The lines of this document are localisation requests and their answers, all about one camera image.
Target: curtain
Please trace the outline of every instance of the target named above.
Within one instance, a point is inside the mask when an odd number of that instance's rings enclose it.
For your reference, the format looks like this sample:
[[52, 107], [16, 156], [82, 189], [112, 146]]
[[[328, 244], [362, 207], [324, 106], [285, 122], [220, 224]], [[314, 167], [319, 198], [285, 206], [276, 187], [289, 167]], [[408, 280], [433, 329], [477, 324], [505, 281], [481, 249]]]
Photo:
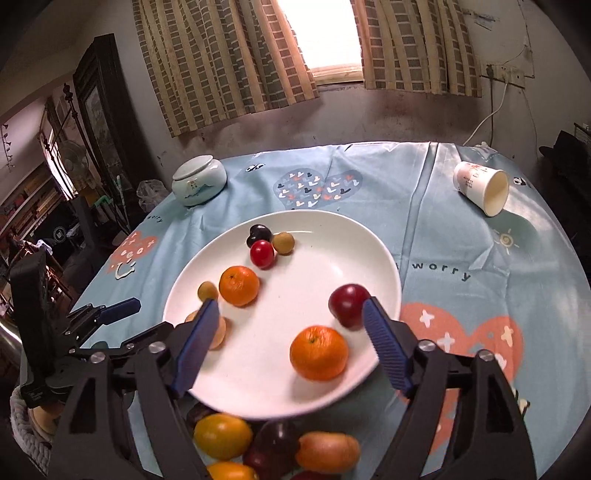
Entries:
[[132, 0], [173, 137], [318, 97], [277, 0]]
[[458, 0], [350, 0], [367, 89], [482, 96]]

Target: red cherry tomato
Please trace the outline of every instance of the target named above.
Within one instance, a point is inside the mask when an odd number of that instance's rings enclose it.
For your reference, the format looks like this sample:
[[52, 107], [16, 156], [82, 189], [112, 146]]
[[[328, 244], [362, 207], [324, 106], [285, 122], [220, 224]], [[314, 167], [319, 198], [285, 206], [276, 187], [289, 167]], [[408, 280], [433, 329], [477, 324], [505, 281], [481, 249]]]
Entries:
[[275, 259], [275, 249], [266, 240], [258, 240], [251, 247], [251, 261], [259, 268], [270, 267]]

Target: window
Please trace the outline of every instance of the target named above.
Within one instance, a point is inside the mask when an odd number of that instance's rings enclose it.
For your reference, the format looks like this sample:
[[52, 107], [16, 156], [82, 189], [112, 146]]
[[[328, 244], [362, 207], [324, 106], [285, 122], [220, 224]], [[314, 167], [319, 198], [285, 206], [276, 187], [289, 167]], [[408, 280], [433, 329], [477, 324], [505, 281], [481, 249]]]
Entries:
[[64, 197], [66, 197], [66, 200], [72, 200], [72, 198], [74, 198], [74, 196], [78, 192], [74, 188], [74, 185], [70, 180], [70, 177], [66, 173], [64, 165], [61, 163], [61, 157], [60, 152], [57, 149], [57, 143], [54, 143], [53, 140], [53, 130], [51, 130], [51, 133], [49, 135], [49, 144], [52, 145], [51, 152], [53, 153], [53, 158], [52, 155], [50, 155], [50, 153], [43, 146], [43, 142], [41, 142], [41, 148], [43, 149], [43, 153], [45, 154], [45, 158], [47, 159], [47, 165], [49, 166], [51, 175], [53, 175], [53, 177], [57, 180], [61, 188], [61, 191], [64, 194]]
[[349, 0], [278, 0], [318, 85], [358, 82], [361, 47]]

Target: orange heart print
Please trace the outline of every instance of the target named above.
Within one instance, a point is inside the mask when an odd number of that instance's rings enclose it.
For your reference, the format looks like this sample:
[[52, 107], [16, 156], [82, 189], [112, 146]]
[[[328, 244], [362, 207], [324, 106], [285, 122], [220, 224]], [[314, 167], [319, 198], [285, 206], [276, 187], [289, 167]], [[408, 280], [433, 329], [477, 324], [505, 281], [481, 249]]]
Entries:
[[[510, 317], [494, 317], [476, 328], [471, 335], [464, 331], [462, 324], [452, 314], [424, 303], [404, 305], [400, 320], [409, 325], [419, 340], [433, 340], [447, 353], [474, 355], [483, 348], [490, 350], [495, 354], [509, 382], [517, 375], [524, 343], [521, 329]], [[449, 440], [457, 396], [457, 390], [446, 393], [437, 433], [431, 446], [432, 452]]]
[[117, 247], [109, 257], [109, 268], [107, 272], [117, 269], [120, 263], [128, 264], [136, 261], [150, 252], [152, 248], [158, 243], [158, 238], [155, 236], [147, 236], [142, 238], [142, 232], [136, 230], [129, 237], [127, 237], [120, 246]]

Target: light blue tablecloth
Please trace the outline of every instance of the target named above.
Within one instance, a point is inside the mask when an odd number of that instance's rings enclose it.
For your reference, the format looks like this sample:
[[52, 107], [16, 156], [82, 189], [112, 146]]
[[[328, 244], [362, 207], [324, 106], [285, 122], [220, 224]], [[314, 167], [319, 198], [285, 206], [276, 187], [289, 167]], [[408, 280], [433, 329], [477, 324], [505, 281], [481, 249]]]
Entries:
[[[461, 160], [509, 174], [509, 200], [498, 216], [487, 218], [454, 190], [452, 172]], [[180, 271], [229, 228], [283, 209], [338, 212], [366, 225], [389, 248], [404, 285], [401, 317], [417, 336], [451, 352], [495, 351], [525, 399], [521, 404], [531, 403], [525, 422], [538, 475], [545, 472], [591, 402], [591, 292], [569, 239], [514, 163], [490, 149], [375, 142], [264, 152], [223, 165], [228, 185], [220, 195], [192, 209], [166, 198], [92, 281], [78, 306], [137, 297], [142, 310], [102, 327], [87, 345], [106, 340], [118, 346], [160, 322]], [[122, 263], [122, 274], [134, 261], [135, 271], [115, 280], [115, 267]], [[358, 438], [362, 457], [348, 478], [365, 480], [404, 409], [378, 368], [349, 396], [304, 422]], [[144, 466], [158, 472], [138, 401], [130, 418]], [[450, 422], [442, 419], [426, 471], [443, 458]]]

